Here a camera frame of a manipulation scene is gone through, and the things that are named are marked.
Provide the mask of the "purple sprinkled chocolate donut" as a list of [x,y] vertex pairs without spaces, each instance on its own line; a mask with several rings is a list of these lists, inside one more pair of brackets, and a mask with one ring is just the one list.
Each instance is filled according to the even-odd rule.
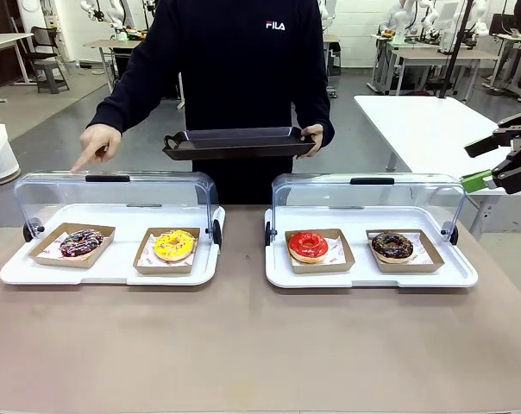
[[69,234],[60,243],[60,252],[64,258],[78,258],[90,254],[100,247],[104,236],[95,229],[82,229]]

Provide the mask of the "dark chocolate nut donut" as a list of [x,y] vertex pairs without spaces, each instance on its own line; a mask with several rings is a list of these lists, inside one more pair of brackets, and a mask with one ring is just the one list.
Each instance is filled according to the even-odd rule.
[[393,232],[377,234],[371,241],[371,248],[380,261],[391,264],[406,263],[414,251],[413,243],[407,237]]

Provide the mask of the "black serving tray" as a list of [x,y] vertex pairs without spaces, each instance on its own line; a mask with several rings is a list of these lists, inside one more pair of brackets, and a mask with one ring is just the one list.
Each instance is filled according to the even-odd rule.
[[172,160],[293,157],[315,146],[297,127],[185,130],[164,142],[163,152]]

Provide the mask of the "person's right forearm navy sleeve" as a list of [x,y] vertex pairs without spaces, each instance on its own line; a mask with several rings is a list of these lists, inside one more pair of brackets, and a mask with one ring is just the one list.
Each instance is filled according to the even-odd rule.
[[113,92],[97,106],[88,127],[102,124],[124,133],[144,121],[159,103],[155,76],[134,57]]

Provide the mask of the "red donut in tray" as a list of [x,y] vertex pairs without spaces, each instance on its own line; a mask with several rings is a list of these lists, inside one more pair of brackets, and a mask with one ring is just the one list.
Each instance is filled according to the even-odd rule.
[[[288,250],[288,242],[292,235],[298,232],[316,232],[320,234],[324,239],[332,238],[336,239],[338,236],[342,238],[342,245],[344,249],[345,256],[347,258],[346,264],[340,265],[306,265],[306,266],[295,266],[292,258],[289,254]],[[287,253],[292,264],[292,269],[295,274],[314,274],[314,273],[343,273],[347,272],[351,269],[351,267],[355,264],[355,257],[352,253],[351,247],[348,244],[348,241],[340,229],[304,229],[304,230],[292,230],[286,231],[286,247]]]

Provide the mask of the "person in navy FILA sweatshirt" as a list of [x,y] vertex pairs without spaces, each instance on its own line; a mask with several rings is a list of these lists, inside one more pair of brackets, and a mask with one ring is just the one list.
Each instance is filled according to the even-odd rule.
[[160,100],[183,79],[189,130],[289,127],[298,76],[325,72],[317,0],[160,0],[134,57]]

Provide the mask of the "person's left hand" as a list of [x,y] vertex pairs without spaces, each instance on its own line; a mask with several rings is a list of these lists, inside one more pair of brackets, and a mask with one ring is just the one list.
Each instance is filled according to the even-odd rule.
[[298,155],[296,157],[297,160],[314,157],[321,149],[323,144],[323,125],[317,123],[302,129],[301,139],[304,141],[306,138],[311,139],[314,145],[307,153]]

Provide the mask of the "white rectangular table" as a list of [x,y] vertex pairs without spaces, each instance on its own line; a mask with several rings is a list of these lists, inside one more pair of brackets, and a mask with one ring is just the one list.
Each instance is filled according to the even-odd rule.
[[[464,147],[489,136],[496,123],[452,97],[356,96],[354,101],[377,129],[391,156],[387,169],[402,161],[413,173],[444,174],[460,179],[498,165],[508,149],[501,147],[471,158]],[[521,192],[483,189],[468,195],[476,209],[470,233],[521,233]]]

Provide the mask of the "white printed paper liner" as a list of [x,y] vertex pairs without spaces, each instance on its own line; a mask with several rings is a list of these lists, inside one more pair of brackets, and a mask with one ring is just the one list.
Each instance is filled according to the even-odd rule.
[[328,244],[328,252],[324,256],[320,256],[312,259],[305,259],[294,253],[292,250],[289,254],[295,266],[306,266],[306,265],[340,265],[346,264],[347,258],[344,253],[342,238],[338,236],[336,239],[325,238]]
[[[419,232],[406,232],[406,233],[400,233],[400,232],[393,232],[393,233],[399,233],[401,235],[404,235],[407,237],[412,243],[414,247],[413,255],[409,261],[406,263],[400,263],[400,264],[393,264],[393,265],[412,265],[412,264],[432,264],[433,261],[430,258],[429,252],[427,248],[423,244],[423,237]],[[371,248],[371,241],[377,234],[369,234],[369,247]]]
[[156,237],[153,234],[150,234],[146,239],[144,248],[141,251],[141,255],[137,261],[137,265],[139,267],[182,267],[192,265],[196,248],[193,248],[191,253],[182,260],[166,261],[160,259],[154,252],[155,240]]

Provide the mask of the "wood-top table grey legs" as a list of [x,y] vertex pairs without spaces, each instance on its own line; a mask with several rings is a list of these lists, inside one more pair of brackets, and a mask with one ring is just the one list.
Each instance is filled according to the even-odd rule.
[[468,50],[464,48],[460,49],[455,60],[453,60],[452,55],[445,55],[444,53],[440,53],[436,48],[427,47],[401,47],[399,49],[392,50],[392,54],[394,55],[392,68],[397,67],[399,69],[399,79],[394,91],[395,96],[399,96],[402,92],[402,83],[405,69],[408,66],[422,67],[425,70],[431,66],[445,66],[447,69],[454,69],[455,67],[459,67],[459,78],[463,76],[464,70],[470,67],[472,72],[465,91],[465,95],[461,99],[463,103],[466,103],[473,95],[480,64],[483,61],[497,62],[499,60],[499,56],[497,54],[476,49]]

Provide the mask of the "black tripod pole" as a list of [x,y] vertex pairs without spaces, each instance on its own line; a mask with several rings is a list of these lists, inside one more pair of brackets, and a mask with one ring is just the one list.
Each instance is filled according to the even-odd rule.
[[457,60],[458,53],[461,49],[462,40],[466,31],[471,9],[473,8],[474,0],[465,0],[464,5],[461,8],[460,13],[460,26],[455,27],[455,31],[452,37],[452,52],[449,54],[448,63],[446,65],[446,72],[443,78],[442,87],[437,95],[438,98],[445,98],[446,92],[449,87],[449,81],[451,80],[452,73],[455,68],[455,62]]

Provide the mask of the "clear display case lid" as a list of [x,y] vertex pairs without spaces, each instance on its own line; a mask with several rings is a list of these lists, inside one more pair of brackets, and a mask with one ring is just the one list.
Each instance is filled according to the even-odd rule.
[[272,183],[272,205],[267,211],[264,245],[281,234],[281,214],[288,207],[297,216],[300,208],[352,210],[388,208],[394,220],[400,209],[419,208],[436,220],[436,231],[445,242],[456,245],[457,222],[466,199],[461,184],[435,173],[384,172],[368,174],[300,174],[278,176]]
[[197,228],[200,242],[223,240],[225,211],[214,182],[200,172],[32,172],[14,193],[32,244],[62,223],[111,227],[132,245],[152,228]]

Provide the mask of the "dark grey chair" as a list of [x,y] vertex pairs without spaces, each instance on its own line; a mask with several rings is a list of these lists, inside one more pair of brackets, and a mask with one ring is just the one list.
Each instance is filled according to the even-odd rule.
[[55,28],[31,28],[33,50],[26,54],[35,75],[41,72],[45,79],[36,80],[38,92],[48,89],[52,94],[60,94],[62,89],[70,90],[66,77],[61,70],[57,31]]

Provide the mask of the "white display case base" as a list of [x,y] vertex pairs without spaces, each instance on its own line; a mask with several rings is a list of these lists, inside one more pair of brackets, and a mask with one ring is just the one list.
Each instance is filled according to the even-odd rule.
[[[276,236],[267,238],[265,247],[266,276],[273,285],[286,288],[467,288],[474,286],[479,275],[460,249],[446,241],[442,225],[420,207],[368,206],[358,209],[329,207],[278,207],[264,215],[267,230]],[[286,246],[286,232],[338,229],[352,250],[355,263],[347,271],[296,274]],[[367,236],[382,231],[412,229],[422,231],[443,258],[443,265],[430,273],[383,273],[370,251]]]
[[[208,282],[215,274],[220,247],[206,234],[208,217],[205,207],[136,207],[126,204],[68,204],[46,207],[37,215],[45,232],[23,244],[0,270],[7,285],[168,285],[195,286]],[[31,251],[63,224],[95,225],[115,230],[114,240],[89,269],[78,268],[75,260],[65,267],[42,265]],[[198,229],[196,257],[188,273],[177,274],[168,268],[161,274],[141,274],[136,269],[139,246],[145,236],[162,234],[169,229]]]

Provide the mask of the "wood-top table white legs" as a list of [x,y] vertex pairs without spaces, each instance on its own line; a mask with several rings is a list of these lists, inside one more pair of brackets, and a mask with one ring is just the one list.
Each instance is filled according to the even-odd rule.
[[99,52],[100,62],[102,64],[104,75],[106,77],[107,85],[109,87],[110,92],[113,92],[114,89],[114,84],[116,82],[115,75],[117,74],[117,70],[112,71],[110,69],[110,65],[106,57],[110,56],[114,67],[116,67],[115,58],[129,58],[132,50],[135,47],[137,47],[140,43],[141,41],[137,40],[96,40],[84,44],[84,47],[90,49],[97,49],[97,51]]

